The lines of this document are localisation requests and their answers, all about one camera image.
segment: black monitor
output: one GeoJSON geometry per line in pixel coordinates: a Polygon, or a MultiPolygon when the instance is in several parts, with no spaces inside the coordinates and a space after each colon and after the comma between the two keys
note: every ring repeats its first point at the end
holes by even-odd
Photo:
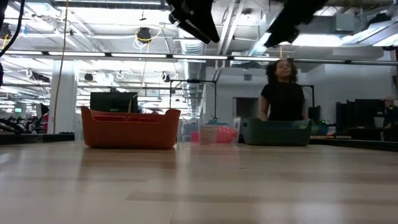
{"type": "Polygon", "coordinates": [[[374,118],[382,118],[384,115],[384,100],[355,100],[357,126],[374,127],[374,118]]]}
{"type": "Polygon", "coordinates": [[[90,109],[102,112],[138,113],[137,93],[91,92],[90,109]]]}

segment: table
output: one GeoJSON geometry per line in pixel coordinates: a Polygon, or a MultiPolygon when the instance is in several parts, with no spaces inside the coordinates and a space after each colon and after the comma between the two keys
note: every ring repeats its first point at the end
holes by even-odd
{"type": "Polygon", "coordinates": [[[398,154],[333,146],[0,148],[2,224],[398,223],[398,154]]]}

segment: ceiling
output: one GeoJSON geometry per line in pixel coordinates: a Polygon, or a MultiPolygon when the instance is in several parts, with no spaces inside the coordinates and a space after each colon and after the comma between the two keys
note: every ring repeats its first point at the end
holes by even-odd
{"type": "MultiPolygon", "coordinates": [[[[191,40],[181,39],[178,27],[169,22],[169,11],[160,9],[157,3],[161,0],[142,1],[145,4],[129,4],[127,0],[117,1],[77,1],[71,0],[68,7],[67,41],[66,51],[71,52],[125,52],[125,53],[162,53],[182,54],[182,44],[191,40]],[[136,39],[136,33],[140,27],[148,27],[152,37],[150,44],[140,44],[136,39]]],[[[388,6],[392,1],[340,1],[331,0],[328,5],[317,15],[332,16],[337,12],[351,13],[353,10],[362,11],[375,10],[388,6]]],[[[257,39],[261,37],[259,25],[266,14],[276,16],[281,10],[281,5],[268,0],[247,0],[243,2],[242,11],[231,13],[231,21],[235,24],[226,26],[226,18],[230,14],[230,0],[214,0],[212,15],[218,29],[219,35],[224,28],[232,32],[230,44],[226,44],[228,36],[225,37],[224,45],[221,46],[226,54],[233,52],[245,52],[249,50],[257,39]]],[[[66,1],[27,0],[25,14],[22,23],[22,32],[12,46],[12,50],[37,50],[37,51],[62,51],[64,19],[66,1]]],[[[15,32],[18,17],[18,2],[12,1],[6,11],[5,22],[10,24],[10,30],[15,32]]],[[[210,43],[204,53],[207,55],[220,54],[219,44],[210,43]]],[[[362,47],[354,50],[338,47],[308,47],[283,45],[282,49],[268,49],[267,54],[271,57],[295,57],[295,58],[343,58],[343,59],[366,59],[373,60],[382,56],[382,50],[375,47],[362,47]]],[[[48,85],[42,81],[32,80],[27,71],[35,71],[51,78],[53,74],[53,60],[42,58],[20,58],[4,57],[2,63],[6,69],[4,82],[8,84],[33,84],[48,85]]],[[[185,69],[181,61],[152,62],[145,60],[136,61],[114,61],[114,60],[75,60],[80,68],[80,86],[98,86],[102,83],[85,81],[86,73],[101,73],[113,76],[113,83],[122,88],[127,86],[127,91],[143,90],[143,87],[167,88],[168,83],[162,81],[162,74],[168,74],[175,79],[186,79],[185,69]]],[[[201,63],[203,67],[214,67],[213,62],[201,63]]],[[[302,72],[307,72],[316,65],[298,65],[302,72]]],[[[229,76],[239,76],[241,68],[228,68],[220,76],[220,83],[228,84],[229,76]]],[[[254,77],[263,74],[263,70],[252,70],[254,77]]],[[[201,91],[195,94],[187,93],[189,85],[182,83],[177,90],[176,97],[185,97],[186,113],[198,110],[199,105],[193,104],[194,97],[200,99],[201,91]]],[[[107,88],[83,88],[79,89],[80,97],[88,96],[90,91],[108,91],[107,88]]],[[[45,87],[18,87],[10,86],[2,89],[2,95],[18,97],[17,94],[26,94],[27,97],[49,98],[51,88],[45,87]]],[[[169,91],[148,90],[147,96],[167,96],[169,91]]],[[[88,101],[80,100],[78,105],[87,105],[88,101]]]]}

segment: white pillar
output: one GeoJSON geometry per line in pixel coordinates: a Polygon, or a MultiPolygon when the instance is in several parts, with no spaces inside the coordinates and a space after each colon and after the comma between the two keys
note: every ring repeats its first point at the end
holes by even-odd
{"type": "Polygon", "coordinates": [[[51,100],[49,111],[48,134],[61,132],[74,132],[76,96],[79,79],[79,69],[74,61],[64,61],[62,66],[61,80],[57,94],[61,61],[55,60],[51,81],[51,100]]]}
{"type": "Polygon", "coordinates": [[[24,118],[26,119],[26,104],[17,102],[14,106],[14,117],[18,118],[24,118]]]}

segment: dark green plastic tub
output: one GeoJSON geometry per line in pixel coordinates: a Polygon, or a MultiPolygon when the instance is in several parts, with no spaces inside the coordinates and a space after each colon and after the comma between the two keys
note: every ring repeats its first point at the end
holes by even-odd
{"type": "Polygon", "coordinates": [[[249,118],[242,121],[244,142],[255,146],[306,146],[310,143],[312,122],[261,121],[249,118]]]}

